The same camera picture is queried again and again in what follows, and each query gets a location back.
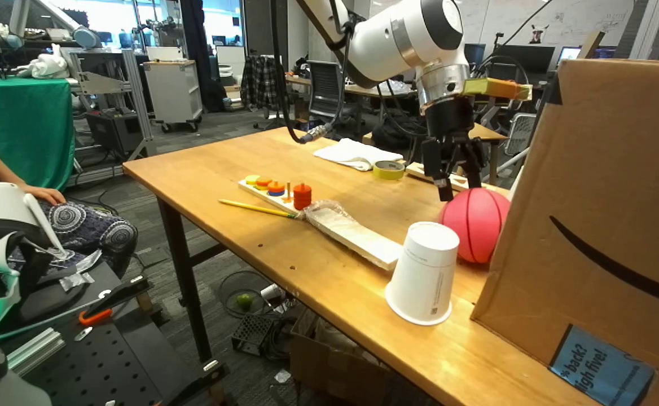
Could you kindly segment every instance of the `blue label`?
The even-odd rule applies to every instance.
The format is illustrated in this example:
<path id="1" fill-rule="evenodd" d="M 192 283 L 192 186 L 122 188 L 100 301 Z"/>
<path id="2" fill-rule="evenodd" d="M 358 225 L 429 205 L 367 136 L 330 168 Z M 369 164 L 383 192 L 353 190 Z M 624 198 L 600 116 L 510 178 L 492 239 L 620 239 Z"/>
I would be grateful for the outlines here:
<path id="1" fill-rule="evenodd" d="M 641 403 L 653 369 L 610 343 L 571 327 L 550 369 L 600 403 Z"/>

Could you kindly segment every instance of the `person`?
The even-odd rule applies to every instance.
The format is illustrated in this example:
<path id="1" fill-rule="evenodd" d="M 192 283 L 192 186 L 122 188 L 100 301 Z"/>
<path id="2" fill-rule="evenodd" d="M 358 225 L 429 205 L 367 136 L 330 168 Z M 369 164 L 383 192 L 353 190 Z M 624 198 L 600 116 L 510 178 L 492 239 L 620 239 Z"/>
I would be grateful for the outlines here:
<path id="1" fill-rule="evenodd" d="M 60 190 L 25 183 L 0 161 L 0 180 L 19 186 L 40 200 L 64 248 L 90 254 L 104 253 L 106 265 L 122 277 L 128 268 L 137 233 L 135 228 L 101 205 L 69 200 Z"/>

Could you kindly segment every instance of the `amazon logo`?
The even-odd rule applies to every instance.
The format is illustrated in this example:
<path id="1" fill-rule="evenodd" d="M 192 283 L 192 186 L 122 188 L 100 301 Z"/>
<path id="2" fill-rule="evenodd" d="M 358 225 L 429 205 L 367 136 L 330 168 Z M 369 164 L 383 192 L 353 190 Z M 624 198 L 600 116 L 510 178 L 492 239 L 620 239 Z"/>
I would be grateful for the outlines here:
<path id="1" fill-rule="evenodd" d="M 560 219 L 550 216 L 553 225 L 560 230 L 560 235 L 575 245 L 575 251 L 581 251 L 588 260 L 591 260 L 594 265 L 598 265 L 605 272 L 624 280 L 625 285 L 653 295 L 659 301 L 659 283 L 646 277 L 644 272 L 628 268 L 625 265 L 607 257 L 605 253 L 600 253 L 598 248 L 594 248 L 591 243 L 588 243 L 581 235 L 575 235 L 570 225 L 564 225 Z"/>

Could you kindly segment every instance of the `red ball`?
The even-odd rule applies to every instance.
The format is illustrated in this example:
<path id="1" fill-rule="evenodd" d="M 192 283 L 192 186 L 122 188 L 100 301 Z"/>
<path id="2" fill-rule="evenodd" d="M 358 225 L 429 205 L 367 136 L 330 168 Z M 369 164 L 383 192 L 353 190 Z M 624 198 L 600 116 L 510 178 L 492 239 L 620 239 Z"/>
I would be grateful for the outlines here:
<path id="1" fill-rule="evenodd" d="M 442 223 L 460 236 L 460 261 L 491 265 L 508 209 L 505 196 L 484 188 L 462 190 L 442 208 Z"/>

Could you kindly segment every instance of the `cardboard box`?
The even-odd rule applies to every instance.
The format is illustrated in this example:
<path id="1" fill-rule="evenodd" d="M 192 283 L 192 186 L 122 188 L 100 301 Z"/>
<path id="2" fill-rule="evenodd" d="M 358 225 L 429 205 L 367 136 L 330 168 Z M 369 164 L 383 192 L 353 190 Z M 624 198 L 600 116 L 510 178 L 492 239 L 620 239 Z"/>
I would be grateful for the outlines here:
<path id="1" fill-rule="evenodd" d="M 303 312 L 290 338 L 292 376 L 337 400 L 372 406 L 383 403 L 398 374 L 369 353 L 328 331 L 312 312 Z"/>
<path id="2" fill-rule="evenodd" d="M 600 401 L 659 403 L 659 63 L 557 80 L 475 321 Z"/>

